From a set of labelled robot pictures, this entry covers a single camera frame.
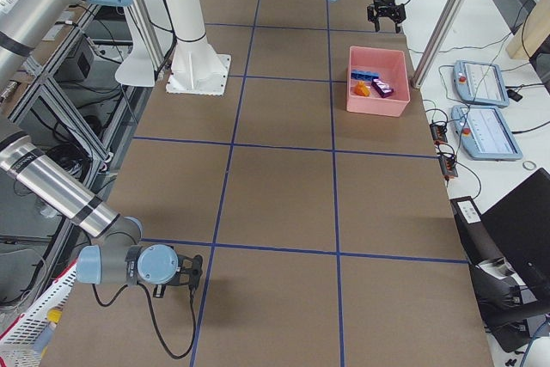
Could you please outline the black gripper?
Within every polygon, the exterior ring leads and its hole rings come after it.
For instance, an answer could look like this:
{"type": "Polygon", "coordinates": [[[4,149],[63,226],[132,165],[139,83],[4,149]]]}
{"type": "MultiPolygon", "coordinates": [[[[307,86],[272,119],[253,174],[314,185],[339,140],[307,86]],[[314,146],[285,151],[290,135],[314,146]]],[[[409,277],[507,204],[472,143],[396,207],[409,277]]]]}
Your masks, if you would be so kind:
{"type": "Polygon", "coordinates": [[[163,298],[168,286],[186,286],[193,297],[199,287],[202,276],[203,257],[200,254],[188,257],[177,254],[178,265],[175,275],[165,284],[157,284],[153,290],[154,298],[163,298]]]}
{"type": "Polygon", "coordinates": [[[401,23],[406,19],[406,6],[404,3],[397,3],[395,0],[373,0],[367,7],[367,19],[374,25],[375,31],[379,32],[380,19],[388,18],[394,23],[396,33],[401,32],[401,23]]]}

